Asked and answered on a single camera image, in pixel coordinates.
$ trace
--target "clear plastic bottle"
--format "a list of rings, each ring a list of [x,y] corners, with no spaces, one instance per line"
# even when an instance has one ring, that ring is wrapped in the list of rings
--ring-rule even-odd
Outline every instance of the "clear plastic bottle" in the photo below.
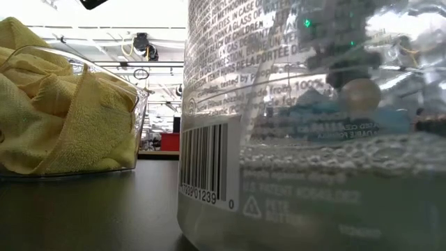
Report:
[[[178,222],[200,250],[444,250],[446,5],[190,0]]]

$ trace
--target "black table surface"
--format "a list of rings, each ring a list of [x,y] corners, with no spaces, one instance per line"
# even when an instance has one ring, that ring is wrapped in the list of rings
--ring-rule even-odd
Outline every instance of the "black table surface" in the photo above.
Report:
[[[62,181],[0,183],[0,250],[196,250],[176,220],[176,161]]]

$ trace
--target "clear glass bowl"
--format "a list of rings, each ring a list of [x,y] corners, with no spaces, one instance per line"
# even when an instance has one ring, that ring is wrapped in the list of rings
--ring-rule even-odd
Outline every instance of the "clear glass bowl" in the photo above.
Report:
[[[23,47],[0,63],[0,178],[136,167],[146,91],[47,47]]]

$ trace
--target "ceiling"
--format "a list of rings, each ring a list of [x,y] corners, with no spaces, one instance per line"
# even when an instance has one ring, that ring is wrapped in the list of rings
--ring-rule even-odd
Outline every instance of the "ceiling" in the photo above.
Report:
[[[150,121],[144,127],[152,128],[155,124],[156,131],[170,131],[173,116],[180,112],[176,89],[183,83],[181,65],[186,38],[186,1],[109,0],[94,10],[86,10],[79,1],[9,1],[0,9],[0,20],[16,17],[52,47],[94,62],[145,61],[135,53],[130,56],[125,53],[130,52],[136,33],[147,33],[158,51],[159,62],[166,62],[163,66],[167,67],[156,67],[156,63],[144,67],[150,73],[146,80],[133,76],[133,72],[141,67],[112,66],[107,69],[141,88],[154,91],[149,97]],[[172,64],[176,67],[169,67],[172,62],[176,62]]]

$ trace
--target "yellow microfiber towel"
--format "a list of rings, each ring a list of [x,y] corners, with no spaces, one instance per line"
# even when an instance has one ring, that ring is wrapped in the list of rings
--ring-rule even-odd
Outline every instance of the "yellow microfiber towel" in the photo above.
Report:
[[[0,63],[26,45],[48,46],[14,18],[0,22]],[[32,50],[1,68],[0,164],[18,174],[134,167],[136,93],[88,69],[73,75],[64,57]]]

